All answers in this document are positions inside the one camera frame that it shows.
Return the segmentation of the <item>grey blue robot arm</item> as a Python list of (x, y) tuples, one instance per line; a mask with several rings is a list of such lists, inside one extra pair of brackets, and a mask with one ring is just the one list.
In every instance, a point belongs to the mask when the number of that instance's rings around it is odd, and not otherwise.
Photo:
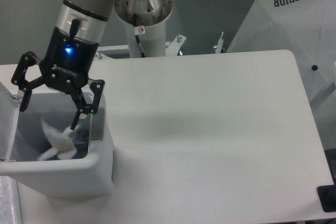
[(43, 59), (29, 51), (21, 56), (11, 79), (22, 94), (20, 111), (42, 85), (71, 96), (77, 108), (71, 128), (85, 114), (95, 114), (105, 82), (88, 73), (116, 0), (63, 0)]

